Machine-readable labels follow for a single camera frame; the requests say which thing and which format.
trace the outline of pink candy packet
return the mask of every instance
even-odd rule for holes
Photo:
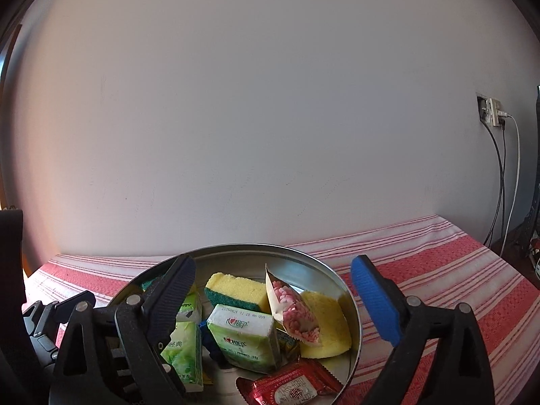
[[[285,332],[308,346],[320,346],[319,322],[299,293],[266,268],[266,293],[274,319]]]

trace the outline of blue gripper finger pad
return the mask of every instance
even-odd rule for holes
[[[360,257],[351,262],[350,274],[377,332],[396,347],[402,336],[398,310]]]

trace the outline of black cable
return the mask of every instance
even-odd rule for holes
[[[504,134],[504,129],[506,128],[506,124],[503,123],[503,148],[504,148],[504,155],[503,155],[503,217],[501,219],[501,239],[504,236],[504,199],[506,197],[506,192],[504,190],[505,184],[504,184],[504,173],[506,172],[506,135]]]
[[[503,165],[502,165],[502,162],[501,162],[501,153],[499,152],[499,146],[497,145],[497,141],[495,140],[495,137],[493,137],[493,133],[491,132],[491,129],[489,129],[488,125],[486,125],[483,121],[481,121],[481,123],[484,125],[485,129],[488,130],[489,132],[489,135],[493,141],[493,144],[495,145],[495,150],[497,151],[497,159],[498,159],[498,162],[499,162],[499,199],[498,199],[498,203],[497,203],[497,210],[495,212],[495,217],[493,218],[493,222],[491,223],[491,228],[488,232],[488,235],[486,236],[485,240],[484,240],[484,245],[487,243],[488,239],[490,238],[490,236],[492,237],[493,235],[493,230],[495,228],[495,222],[497,221],[497,217],[498,217],[498,214],[499,214],[499,209],[501,207],[501,199],[502,199],[502,194],[503,194],[503,188],[504,188],[504,180],[503,180]]]
[[[503,129],[503,145],[504,145],[504,154],[503,154],[503,171],[502,171],[502,177],[501,177],[501,181],[502,181],[502,204],[503,204],[503,214],[502,214],[502,217],[501,217],[501,239],[503,239],[503,235],[504,235],[504,214],[505,214],[505,203],[506,203],[506,190],[505,190],[505,187],[506,187],[506,184],[505,184],[505,181],[504,181],[504,173],[506,172],[506,134],[504,133],[505,129],[506,129],[506,123],[504,122],[504,120],[501,120],[501,126],[502,126],[502,129]],[[498,200],[498,203],[497,203],[497,208],[499,208],[499,205],[501,203],[501,193],[499,191],[499,200]],[[495,223],[496,223],[496,220],[497,220],[497,215],[498,215],[498,212],[495,213],[495,219],[493,220],[493,224],[491,226],[491,235],[490,235],[490,238],[489,238],[489,241],[488,241],[488,245],[491,246],[492,242],[493,242],[493,234],[495,232]]]

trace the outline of white cable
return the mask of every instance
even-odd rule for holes
[[[506,232],[504,233],[503,247],[501,248],[500,256],[503,255],[504,246],[506,245],[506,239],[508,237],[508,227],[510,226],[510,218],[512,217],[512,211],[514,210],[514,204],[516,203],[517,185],[519,183],[519,168],[521,166],[521,145],[519,143],[519,128],[517,126],[517,122],[516,122],[515,118],[513,118],[509,114],[505,115],[505,117],[506,116],[511,118],[512,120],[514,120],[514,123],[516,124],[516,134],[517,134],[517,174],[516,174],[516,186],[514,188],[514,198],[512,199],[512,207],[510,207],[510,214],[508,215],[507,229],[506,229]]]

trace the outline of red snack wrapper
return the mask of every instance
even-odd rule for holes
[[[236,384],[249,405],[301,405],[343,388],[319,361],[304,358],[256,381],[239,377]]]

